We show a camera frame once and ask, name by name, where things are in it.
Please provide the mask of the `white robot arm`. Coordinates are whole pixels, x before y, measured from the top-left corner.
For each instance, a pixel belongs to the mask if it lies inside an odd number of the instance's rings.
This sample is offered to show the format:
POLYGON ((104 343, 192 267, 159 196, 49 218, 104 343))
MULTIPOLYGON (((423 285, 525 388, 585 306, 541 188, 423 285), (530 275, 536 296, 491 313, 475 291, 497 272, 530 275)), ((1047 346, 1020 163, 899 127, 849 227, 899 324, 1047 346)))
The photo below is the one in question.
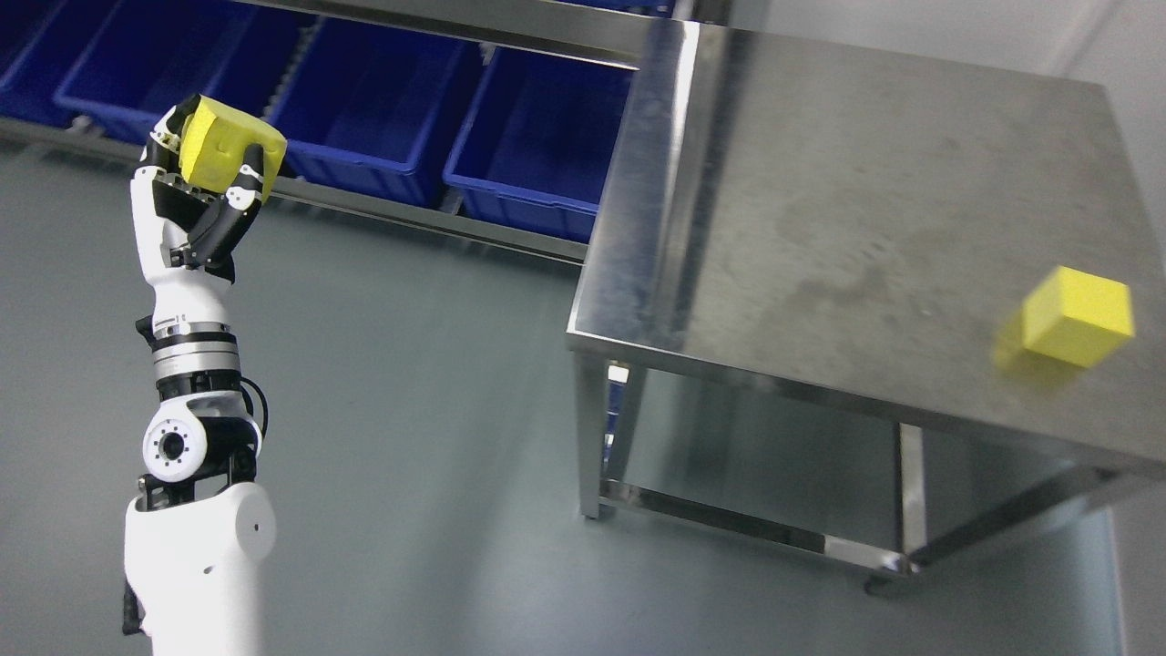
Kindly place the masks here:
POLYGON ((264 655, 262 570, 278 535, 258 484, 271 404, 244 376, 224 323, 135 331, 153 357, 159 411, 125 512, 120 629, 154 655, 264 655))

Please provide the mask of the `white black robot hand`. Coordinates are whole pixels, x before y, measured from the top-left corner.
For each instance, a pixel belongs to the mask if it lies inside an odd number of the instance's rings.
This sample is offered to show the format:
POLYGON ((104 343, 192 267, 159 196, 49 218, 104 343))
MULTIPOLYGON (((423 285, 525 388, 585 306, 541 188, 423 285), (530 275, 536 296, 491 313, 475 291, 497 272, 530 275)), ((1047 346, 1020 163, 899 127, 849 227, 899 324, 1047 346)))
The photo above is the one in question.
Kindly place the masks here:
POLYGON ((222 298, 236 282, 233 251, 266 203, 260 144, 246 149, 244 165, 224 192, 192 186, 180 175, 180 137, 199 96, 159 118, 129 175, 138 262, 154 292, 152 315, 135 327, 149 339, 195 324, 229 324, 222 298))

